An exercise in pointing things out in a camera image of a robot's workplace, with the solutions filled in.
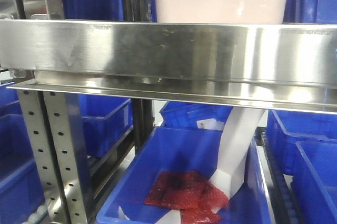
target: white label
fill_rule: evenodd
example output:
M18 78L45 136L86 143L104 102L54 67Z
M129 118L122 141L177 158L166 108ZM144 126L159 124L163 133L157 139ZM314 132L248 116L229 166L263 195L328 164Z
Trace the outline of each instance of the white label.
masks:
M124 126L128 125L128 105L124 108Z
M216 119L198 120L196 122L199 129L218 130L222 131L225 124Z

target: crate rim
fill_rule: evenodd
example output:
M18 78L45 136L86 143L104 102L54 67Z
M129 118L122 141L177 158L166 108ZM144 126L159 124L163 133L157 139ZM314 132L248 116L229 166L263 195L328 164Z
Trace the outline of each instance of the crate rim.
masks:
M161 127L161 126L158 126L158 127L155 127L154 130L152 131L152 133L150 134L150 136L148 137L148 139L152 139L152 137L154 136L155 132L157 130L168 130L168 131L190 131L191 129L186 129L186 128L166 128L166 127ZM207 131L204 131L204 132L215 132L215 133L218 133L219 135L221 135L221 132L220 131L214 131L214 130L207 130ZM252 138L252 142L250 144L250 146L252 146L252 144L254 144L256 146L256 142L253 143L253 139L255 139L255 137ZM117 190L120 190L121 187L123 186L123 184L129 179L130 175L132 174L133 172L133 167L139 162L140 158L142 157L142 154L144 151L146 151L146 148L147 148L147 145L149 145L151 143L151 141L147 140L145 142L145 144L143 145L141 151L135 156L135 158L132 160L132 162L130 163L130 165L128 166L128 168L126 169L125 173L123 174L122 178L119 180L119 182L117 183L117 185L115 186L114 190L113 191L117 191ZM257 157L257 159L254 159L254 160L260 160L260 157L259 157L259 153L257 152L257 148L254 148L253 151L251 151L251 148L249 149L249 153L252 153L254 157ZM260 163L256 163L254 162L254 167L255 168L258 168L262 171L262 167L261 167L261 164ZM257 174L256 176L256 179L257 179L257 183L261 186L260 188L263 188L263 190L258 190L258 194L259 194L259 197L262 197L262 198L266 198L266 190L267 188L265 187L265 183L264 183L264 179L262 177L262 173L259 173ZM100 221L103 221L103 222L106 222L106 223L112 223L112 218L111 217L108 217L106 216L106 213L108 212L108 208L107 207L104 207L105 204L108 202L108 201L112 201L113 199L113 192L109 195L109 197L106 199L104 205L102 206L102 208L100 209L100 211L98 212L97 214L97 217L96 219L100 219ZM264 204L268 209L268 203L267 201L261 201L259 200L259 206L260 206L260 210L264 209L264 207L262 208L262 204ZM271 218L271 215L269 213L269 211L267 212L263 212L263 211L260 211L260 214L261 214L261 218L262 220L264 221L266 218ZM123 224L131 224L131 223L140 223L138 221L133 221L133 220L123 220L123 219L119 219L118 220L120 223L123 223Z
M90 119L90 120L107 120L111 116L113 116L116 112L118 112L120 109L128 106L130 103L131 103L131 99L125 100L122 104L120 104L113 111L111 111L107 116L90 116L90 115L85 115L85 116L81 116L81 117L83 119Z
M273 113L275 119L277 120L278 124L280 125L282 131L284 134L288 135L288 136L291 136L291 137L303 137L303 138L311 138L312 140L322 140L322 141L331 141L331 142L336 142L337 141L337 138L336 139L332 139L332 138L328 138L327 136L323 135L323 134L309 134L309 133L294 133L294 132L289 132L283 122L281 121L279 115L277 114L277 111L276 110L271 110L271 112ZM293 141L289 141L288 139L286 140L287 142L289 143L295 143Z
M315 170L313 164L311 163L308 155L305 153L304 148L302 147L302 145L331 145L329 143L324 143L324 142L305 142L305 141L298 141L296 142L296 146L297 149L301 155L301 157L303 158L305 164L308 166L308 169L310 171L310 173L313 176L314 179L314 183L318 186L319 191L322 193L325 202L327 203L329 210L331 211L332 215L334 216L335 220L337 221L337 207L336 205L333 203L331 196L329 195L328 191L326 190L323 182L321 181L320 176L318 175L317 171Z
M0 181L0 194L5 192L10 186L21 179L23 175L27 174L31 169L33 169L34 164L34 158L31 157L30 159L27 159L27 161L20 168L16 169L8 177Z

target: metal bracket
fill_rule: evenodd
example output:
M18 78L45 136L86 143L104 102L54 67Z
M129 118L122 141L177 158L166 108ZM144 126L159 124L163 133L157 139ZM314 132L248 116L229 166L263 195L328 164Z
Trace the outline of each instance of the metal bracket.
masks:
M13 20L14 16L12 14L5 14L1 13L0 14L0 20Z
M57 13L52 14L33 14L31 20L59 20L61 16Z
M25 70L15 70L15 69L10 69L9 74L11 75L12 78L26 78L27 72Z

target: storage rack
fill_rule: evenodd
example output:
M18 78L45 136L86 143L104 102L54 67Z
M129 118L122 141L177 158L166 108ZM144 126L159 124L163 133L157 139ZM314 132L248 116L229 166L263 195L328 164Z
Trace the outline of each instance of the storage rack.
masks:
M125 20L146 22L147 7L124 0ZM151 99L337 112L335 26L70 21L61 0L0 0L0 18L52 223L94 222L102 188L153 128ZM94 169L73 93L133 98L132 132Z

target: stainless steel shelf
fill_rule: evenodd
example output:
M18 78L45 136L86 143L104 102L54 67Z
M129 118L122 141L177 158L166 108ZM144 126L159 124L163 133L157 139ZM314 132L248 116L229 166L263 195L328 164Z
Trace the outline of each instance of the stainless steel shelf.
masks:
M0 21L18 89L337 112L334 25Z

